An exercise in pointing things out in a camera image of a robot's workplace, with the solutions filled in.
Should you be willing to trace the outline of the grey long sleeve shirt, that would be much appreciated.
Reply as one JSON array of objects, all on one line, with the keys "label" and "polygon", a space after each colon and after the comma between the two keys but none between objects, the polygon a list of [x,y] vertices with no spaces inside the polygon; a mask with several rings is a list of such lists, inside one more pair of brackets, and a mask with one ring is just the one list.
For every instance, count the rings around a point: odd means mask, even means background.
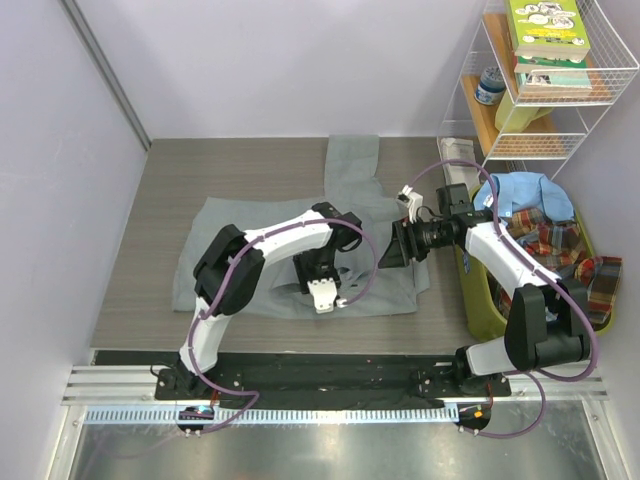
[{"label": "grey long sleeve shirt", "polygon": [[[362,222],[367,239],[351,253],[335,260],[337,294],[349,300],[328,317],[365,317],[413,313],[418,296],[430,286],[425,263],[375,269],[372,255],[389,245],[392,223],[400,208],[376,177],[380,141],[376,136],[333,136],[324,167],[323,201],[342,214],[353,213]],[[335,224],[316,223],[311,209],[319,199],[281,202],[236,201],[209,197],[193,220],[173,280],[171,305],[178,312],[199,313],[194,269],[222,229],[234,225],[243,242],[254,241],[265,265],[245,313],[285,319],[320,317],[311,295],[303,293],[293,256],[316,247],[336,233]]]}]

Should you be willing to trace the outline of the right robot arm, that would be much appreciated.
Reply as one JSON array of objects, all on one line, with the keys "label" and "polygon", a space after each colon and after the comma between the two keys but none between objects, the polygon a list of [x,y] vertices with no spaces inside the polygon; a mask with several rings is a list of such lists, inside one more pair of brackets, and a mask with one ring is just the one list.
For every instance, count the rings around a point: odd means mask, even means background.
[{"label": "right robot arm", "polygon": [[437,191],[440,213],[424,221],[423,198],[405,186],[397,200],[407,210],[393,222],[381,269],[406,267],[434,249],[456,245],[481,262],[511,299],[502,336],[461,347],[451,380],[472,395],[489,379],[509,372],[545,372],[548,368],[592,359],[594,331],[586,317],[585,287],[564,280],[525,252],[490,210],[474,208],[463,184]]}]

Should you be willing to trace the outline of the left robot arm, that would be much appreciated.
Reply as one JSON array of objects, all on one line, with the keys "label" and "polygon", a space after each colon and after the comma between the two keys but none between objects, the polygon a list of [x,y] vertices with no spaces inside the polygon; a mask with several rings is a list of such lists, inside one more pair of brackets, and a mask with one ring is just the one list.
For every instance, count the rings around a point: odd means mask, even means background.
[{"label": "left robot arm", "polygon": [[304,294],[319,314],[343,308],[341,280],[335,267],[338,252],[362,242],[361,220],[341,213],[328,202],[271,227],[241,231],[227,225],[216,235],[193,269],[195,310],[175,366],[176,382],[190,398],[205,397],[213,385],[209,371],[217,363],[219,345],[232,317],[253,299],[266,268],[292,260]]}]

